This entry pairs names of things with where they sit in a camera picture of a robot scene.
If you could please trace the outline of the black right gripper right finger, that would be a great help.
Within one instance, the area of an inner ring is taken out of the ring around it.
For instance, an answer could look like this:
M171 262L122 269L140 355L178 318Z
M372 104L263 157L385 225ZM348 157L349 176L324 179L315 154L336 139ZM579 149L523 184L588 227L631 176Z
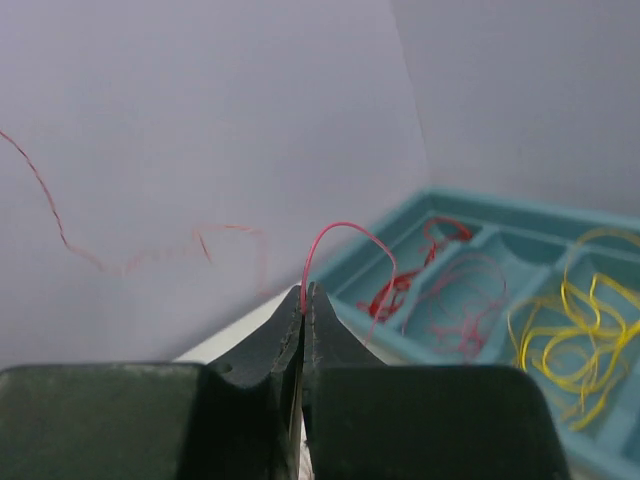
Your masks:
M303 412L318 479L566 479L540 388L506 366L390 366L312 284Z

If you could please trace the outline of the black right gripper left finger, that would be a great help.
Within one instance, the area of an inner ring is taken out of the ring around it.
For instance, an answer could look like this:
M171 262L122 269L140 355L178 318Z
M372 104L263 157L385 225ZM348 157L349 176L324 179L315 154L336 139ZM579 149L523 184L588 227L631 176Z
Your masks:
M214 361L1 374L5 479L294 479L300 291Z

